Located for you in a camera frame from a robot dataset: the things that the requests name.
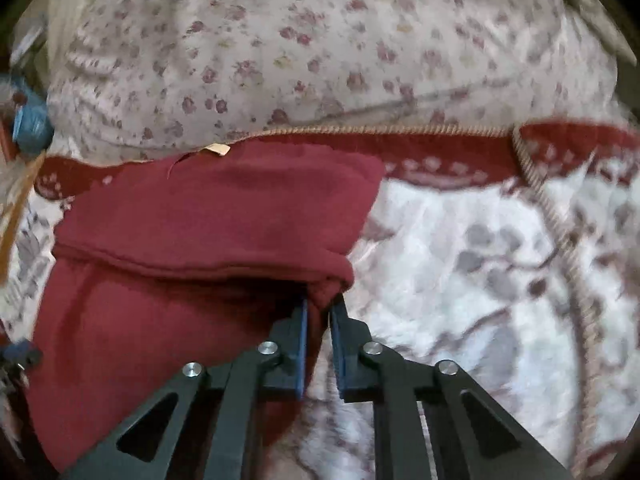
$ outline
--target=bedspread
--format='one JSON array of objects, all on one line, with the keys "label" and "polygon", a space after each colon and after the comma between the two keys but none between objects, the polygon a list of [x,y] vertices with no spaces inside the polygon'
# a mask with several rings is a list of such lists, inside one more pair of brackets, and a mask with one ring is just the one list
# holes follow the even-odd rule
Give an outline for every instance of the bedspread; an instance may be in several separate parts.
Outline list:
[{"label": "bedspread", "polygon": [[[606,127],[523,131],[545,190],[580,247],[598,316],[600,400],[589,461],[597,472],[640,413],[638,142]],[[393,144],[389,137],[357,143],[380,152],[387,179],[350,254],[350,315],[409,359],[459,362],[567,465],[584,386],[572,297],[538,199],[510,162],[509,139],[414,136]],[[66,196],[65,179],[50,167],[43,171],[40,193]],[[92,185],[109,185],[117,171],[100,170]],[[60,202],[31,196],[10,287],[2,292],[2,322],[12,338],[33,329],[60,215]],[[338,399],[331,363],[326,336],[302,416],[270,453],[272,478],[372,475],[370,406]]]},{"label": "bedspread", "polygon": [[97,0],[53,78],[52,153],[158,158],[286,124],[624,120],[563,0]]}]

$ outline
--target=blanket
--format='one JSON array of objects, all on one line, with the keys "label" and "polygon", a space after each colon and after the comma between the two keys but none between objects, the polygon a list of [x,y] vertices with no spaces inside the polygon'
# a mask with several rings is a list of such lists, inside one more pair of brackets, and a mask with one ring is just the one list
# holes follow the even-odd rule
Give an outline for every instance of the blanket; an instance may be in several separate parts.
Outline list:
[{"label": "blanket", "polygon": [[[520,132],[544,191],[580,249],[580,270],[597,313],[599,401],[588,445],[589,471],[595,473],[620,449],[640,412],[638,141],[592,124],[530,124]],[[509,131],[371,133],[262,138],[330,143],[385,162],[387,178],[349,256],[356,276],[346,293],[350,315],[407,358],[458,361],[569,465],[584,397],[578,371],[584,355],[575,343],[572,292],[558,244],[536,194],[524,186]],[[68,200],[71,191],[110,186],[119,171],[122,166],[91,168],[50,158],[36,188]],[[42,203],[38,196],[31,199]],[[36,316],[50,269],[33,272],[50,258],[44,234],[51,232],[33,205],[27,222],[35,232],[23,232],[18,246],[28,240],[29,247],[41,244],[43,250],[23,265],[26,278],[12,280],[18,290],[34,291],[6,311],[12,336],[29,333],[30,324],[21,319]],[[272,478],[372,475],[370,408],[337,398],[331,362],[326,340],[302,414],[270,453]]]},{"label": "blanket", "polygon": [[563,0],[97,0],[49,89],[51,153],[109,165],[286,124],[620,121],[615,85]]}]

